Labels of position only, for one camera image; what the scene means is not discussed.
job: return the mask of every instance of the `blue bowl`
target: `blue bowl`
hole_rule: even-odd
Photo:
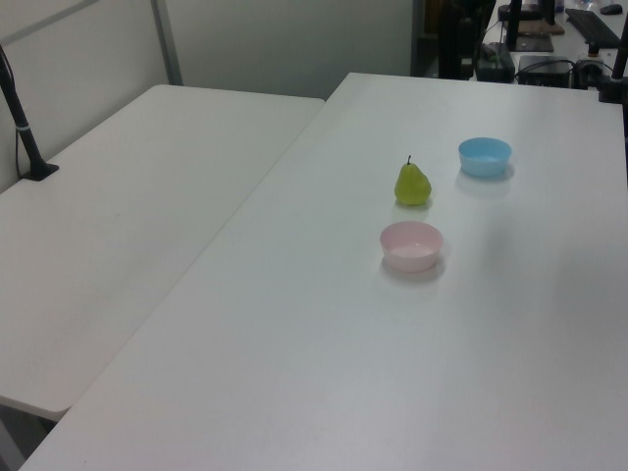
[[[462,171],[473,177],[495,177],[508,165],[512,149],[503,140],[474,137],[458,146]]]

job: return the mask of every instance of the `desk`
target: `desk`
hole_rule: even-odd
[[[460,174],[482,134],[507,178]],[[593,93],[351,74],[23,471],[623,470],[625,172]],[[429,272],[382,265],[406,219]]]
[[[623,13],[621,15],[614,16],[605,16],[600,14],[600,8],[608,5],[610,3],[618,3],[623,6]],[[493,9],[493,14],[491,15],[491,20],[489,21],[489,26],[494,25],[497,22],[497,8],[501,5],[509,5],[509,0],[497,0],[496,5]],[[565,0],[565,8],[575,8],[579,10],[591,10],[595,12],[612,31],[617,34],[617,37],[621,37],[621,32],[624,28],[624,23],[626,21],[626,13],[628,12],[628,1],[626,0],[616,0],[611,2],[610,0],[596,0],[591,3],[583,3],[575,0]],[[535,56],[546,56],[546,55],[555,55],[555,56],[563,56],[569,59],[570,61],[576,62],[578,56],[580,54],[587,54],[588,45],[585,44],[585,39],[580,34],[580,31],[576,29],[574,25],[567,21],[566,13],[557,13],[555,15],[556,23],[561,25],[565,34],[553,35],[551,37],[551,42],[553,44],[553,52],[512,52],[512,60],[515,65],[515,71],[519,70],[519,58],[522,55],[535,55]],[[501,23],[497,24],[490,31],[487,31],[486,36],[484,37],[484,43],[490,42],[499,42],[499,28]],[[506,31],[503,31],[502,42],[505,42]],[[615,64],[615,58],[617,57],[617,49],[601,49],[600,50],[600,59],[604,60],[604,63],[612,68]],[[604,68],[605,74],[610,75],[610,70]]]
[[[0,402],[58,420],[322,106],[157,86],[0,196]]]

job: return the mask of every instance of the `stand base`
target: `stand base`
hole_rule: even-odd
[[[54,174],[56,171],[59,170],[59,166],[58,165],[54,165],[54,164],[46,164],[48,166],[48,173],[44,173],[44,174],[38,174],[38,175],[31,175],[30,172],[26,172],[25,174],[22,175],[22,178],[24,180],[32,180],[33,182],[41,182],[42,180],[44,180],[46,177],[48,177],[49,175]]]
[[[551,37],[544,32],[519,33],[511,52],[553,52]]]

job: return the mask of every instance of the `pink bowl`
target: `pink bowl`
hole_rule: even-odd
[[[436,263],[443,236],[433,226],[416,221],[394,223],[380,235],[384,260],[401,272],[421,272]]]

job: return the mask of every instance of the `bowl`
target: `bowl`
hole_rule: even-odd
[[[474,137],[458,146],[462,171],[473,177],[495,177],[506,170],[512,149],[503,140]]]
[[[443,236],[429,224],[403,221],[385,228],[380,243],[384,260],[391,267],[401,272],[421,272],[436,263]]]

